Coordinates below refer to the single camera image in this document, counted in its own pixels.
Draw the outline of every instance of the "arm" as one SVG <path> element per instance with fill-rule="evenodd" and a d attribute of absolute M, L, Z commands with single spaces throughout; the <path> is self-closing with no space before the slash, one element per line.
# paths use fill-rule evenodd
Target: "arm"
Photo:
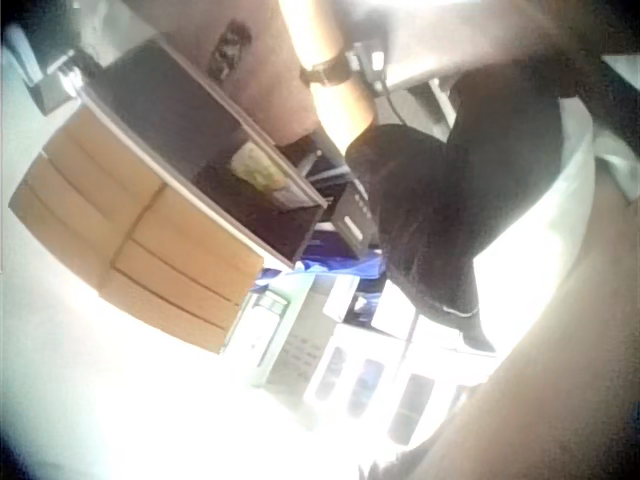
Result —
<path fill-rule="evenodd" d="M 280 0 L 300 63 L 306 69 L 335 57 L 344 39 L 325 0 Z M 311 85 L 311 93 L 327 135 L 342 153 L 375 116 L 373 100 L 356 77 L 341 85 Z"/>

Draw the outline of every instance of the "black clothing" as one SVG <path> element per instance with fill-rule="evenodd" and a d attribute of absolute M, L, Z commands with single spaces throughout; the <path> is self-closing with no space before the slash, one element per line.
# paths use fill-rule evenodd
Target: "black clothing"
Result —
<path fill-rule="evenodd" d="M 369 196 L 387 273 L 430 320 L 492 350 L 480 328 L 473 259 L 549 189 L 561 168 L 555 92 L 532 63 L 487 67 L 456 83 L 446 143 L 373 126 L 346 153 Z"/>

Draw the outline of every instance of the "wristwatch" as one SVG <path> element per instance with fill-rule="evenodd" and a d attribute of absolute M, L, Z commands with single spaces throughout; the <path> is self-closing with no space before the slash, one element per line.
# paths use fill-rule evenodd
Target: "wristwatch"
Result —
<path fill-rule="evenodd" d="M 351 78 L 351 65 L 344 51 L 326 62 L 311 67 L 311 70 L 300 71 L 300 79 L 309 86 L 318 83 L 323 87 L 334 87 Z"/>

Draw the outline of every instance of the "blue fabric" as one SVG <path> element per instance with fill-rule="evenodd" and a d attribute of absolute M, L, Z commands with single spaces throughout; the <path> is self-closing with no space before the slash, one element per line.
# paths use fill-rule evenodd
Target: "blue fabric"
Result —
<path fill-rule="evenodd" d="M 282 275 L 325 274 L 325 275 L 354 275 L 360 278 L 374 280 L 385 272 L 382 255 L 369 252 L 361 259 L 338 257 L 305 257 L 296 263 L 292 272 L 283 273 L 272 268 L 265 268 L 255 282 L 252 291 L 268 285 L 274 278 Z"/>

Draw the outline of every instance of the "wooden drawer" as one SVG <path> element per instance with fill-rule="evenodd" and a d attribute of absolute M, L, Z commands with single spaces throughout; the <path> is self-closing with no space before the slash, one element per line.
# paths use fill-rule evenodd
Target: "wooden drawer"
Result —
<path fill-rule="evenodd" d="M 56 170 L 39 156 L 25 177 L 27 185 L 48 210 L 84 239 L 96 253 L 111 258 L 123 240 L 117 229 Z"/>
<path fill-rule="evenodd" d="M 166 188 L 150 209 L 166 219 L 189 241 L 203 250 L 217 255 L 224 252 L 221 261 L 248 275 L 255 276 L 262 268 L 263 259 L 209 216 L 201 212 L 173 188 Z"/>
<path fill-rule="evenodd" d="M 227 330 L 240 307 L 193 282 L 134 241 L 128 241 L 115 268 L 167 302 Z"/>
<path fill-rule="evenodd" d="M 109 271 L 100 296 L 124 312 L 187 343 L 219 353 L 225 331 L 177 308 L 122 273 Z"/>
<path fill-rule="evenodd" d="M 87 107 L 81 107 L 63 131 L 139 203 L 149 203 L 162 185 L 160 177 Z"/>
<path fill-rule="evenodd" d="M 60 174 L 116 228 L 126 231 L 145 204 L 129 193 L 64 131 L 44 147 Z"/>
<path fill-rule="evenodd" d="M 240 304 L 256 274 L 227 263 L 233 261 L 222 249 L 213 253 L 200 247 L 164 217 L 147 212 L 133 231 L 133 239 L 163 262 L 203 287 Z"/>
<path fill-rule="evenodd" d="M 109 258 L 100 255 L 84 239 L 65 225 L 33 193 L 26 183 L 18 187 L 9 208 L 67 268 L 93 288 L 109 270 Z"/>

